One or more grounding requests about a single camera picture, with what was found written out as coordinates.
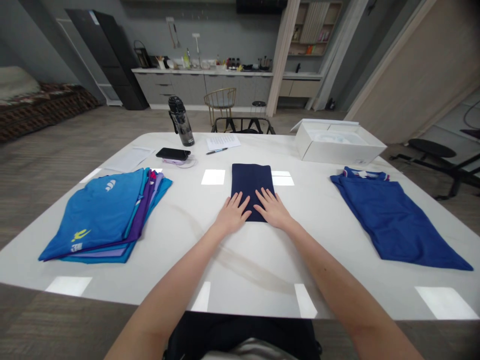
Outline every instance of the bookshelf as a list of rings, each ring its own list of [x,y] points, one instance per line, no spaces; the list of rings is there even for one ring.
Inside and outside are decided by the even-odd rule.
[[[288,56],[323,56],[341,10],[341,1],[301,3]]]

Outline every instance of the water bottle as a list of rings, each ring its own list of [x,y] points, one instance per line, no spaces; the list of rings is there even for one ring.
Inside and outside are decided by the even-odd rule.
[[[168,114],[173,122],[175,134],[180,135],[181,143],[184,146],[192,146],[195,144],[195,140],[184,103],[178,96],[170,96],[168,106],[170,107]]]

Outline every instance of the hand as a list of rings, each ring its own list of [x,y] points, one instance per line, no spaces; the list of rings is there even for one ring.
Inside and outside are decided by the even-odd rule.
[[[242,192],[233,194],[232,198],[227,197],[225,204],[218,213],[212,227],[218,229],[224,236],[236,232],[243,225],[252,213],[250,210],[245,211],[247,204],[250,201],[250,196],[247,196],[245,201],[240,205],[242,199]]]
[[[255,193],[264,209],[260,205],[253,205],[253,207],[263,216],[267,223],[275,228],[284,230],[287,225],[294,221],[277,193],[274,196],[270,190],[267,189],[265,191],[263,187],[261,188],[261,194],[258,190],[255,190]]]

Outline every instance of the countertop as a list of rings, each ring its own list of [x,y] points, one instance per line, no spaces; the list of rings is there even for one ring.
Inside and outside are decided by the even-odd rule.
[[[382,260],[330,181],[330,176],[339,174],[343,166],[301,161],[294,136],[241,133],[237,134],[241,146],[214,155],[205,155],[207,139],[223,134],[195,132],[193,136],[195,145],[186,148],[173,132],[144,134],[113,156],[121,157],[133,146],[155,149],[136,168],[162,171],[173,181],[151,213],[126,264],[38,261],[59,229],[68,200],[86,185],[87,177],[0,251],[0,283],[139,305],[214,222],[232,189],[232,164],[256,163],[271,166],[274,189],[290,214],[394,320],[436,320],[439,308],[447,312],[445,318],[466,319],[467,304],[480,314],[480,237],[382,158],[364,168],[386,172],[391,181],[398,181],[445,241],[475,271]],[[190,150],[198,163],[178,168],[162,162],[155,154],[163,147]],[[105,169],[110,161],[99,165],[99,172],[90,177],[114,174]],[[52,282],[62,286],[50,286]],[[419,287],[423,294],[431,292],[429,304],[420,295]],[[449,297],[436,295],[440,290],[448,291]],[[223,240],[187,309],[281,318],[333,317],[287,234],[266,222],[247,222]]]
[[[264,71],[233,71],[233,70],[172,70],[159,68],[134,68],[131,70],[139,74],[192,74],[192,75],[226,75],[226,76],[248,76],[248,77],[272,77],[273,72]],[[293,72],[286,71],[283,73],[283,79],[291,80],[322,80],[322,76],[317,72]]]
[[[172,69],[159,69],[159,68],[134,68],[131,70],[134,73],[140,74],[192,74],[192,75],[227,75],[227,76],[260,76],[260,77],[272,77],[273,72],[264,71],[234,71],[234,70],[172,70]]]
[[[322,80],[322,76],[318,72],[293,72],[285,71],[283,79],[286,80]]]

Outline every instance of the sofa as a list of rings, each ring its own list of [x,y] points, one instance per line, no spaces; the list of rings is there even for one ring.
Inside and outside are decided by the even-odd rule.
[[[100,106],[84,87],[37,82],[18,66],[0,67],[0,143]]]

